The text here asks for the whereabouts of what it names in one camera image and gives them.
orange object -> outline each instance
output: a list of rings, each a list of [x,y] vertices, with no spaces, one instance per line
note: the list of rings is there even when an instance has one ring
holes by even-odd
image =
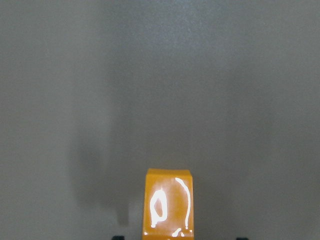
[[[149,169],[142,240],[193,240],[194,198],[189,170]]]

orange plastic block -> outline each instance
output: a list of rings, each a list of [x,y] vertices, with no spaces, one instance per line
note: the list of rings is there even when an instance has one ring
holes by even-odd
[[[194,196],[189,170],[149,169],[142,240],[193,240]]]

textured gray surface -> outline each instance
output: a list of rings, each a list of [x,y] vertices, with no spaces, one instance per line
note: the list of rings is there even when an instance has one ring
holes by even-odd
[[[0,239],[140,239],[149,167],[191,170],[198,240],[319,239],[319,1],[0,12]]]

black object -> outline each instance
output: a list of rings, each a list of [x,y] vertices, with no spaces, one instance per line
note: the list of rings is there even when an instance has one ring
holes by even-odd
[[[125,236],[113,236],[111,240],[125,240]]]

gray background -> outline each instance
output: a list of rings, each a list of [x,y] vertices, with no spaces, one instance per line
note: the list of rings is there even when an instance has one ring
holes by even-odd
[[[141,239],[148,168],[198,240],[320,237],[319,1],[1,1],[0,239]]]

